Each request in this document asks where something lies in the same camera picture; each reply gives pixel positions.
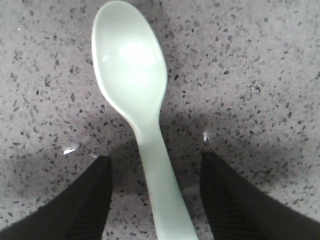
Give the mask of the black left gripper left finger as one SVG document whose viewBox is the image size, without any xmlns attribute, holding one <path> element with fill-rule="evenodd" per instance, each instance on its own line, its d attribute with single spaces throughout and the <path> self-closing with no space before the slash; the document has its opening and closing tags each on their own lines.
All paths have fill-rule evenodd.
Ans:
<svg viewBox="0 0 320 240">
<path fill-rule="evenodd" d="M 100 240 L 112 198 L 112 164 L 99 156 L 67 189 L 0 232 L 2 240 Z"/>
</svg>

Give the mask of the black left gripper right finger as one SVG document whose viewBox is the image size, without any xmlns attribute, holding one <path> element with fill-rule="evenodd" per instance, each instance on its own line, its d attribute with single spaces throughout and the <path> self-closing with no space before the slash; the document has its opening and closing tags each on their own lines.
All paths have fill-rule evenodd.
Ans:
<svg viewBox="0 0 320 240">
<path fill-rule="evenodd" d="M 250 184 L 214 152 L 204 152 L 200 196 L 216 240 L 318 240 L 320 223 Z"/>
</svg>

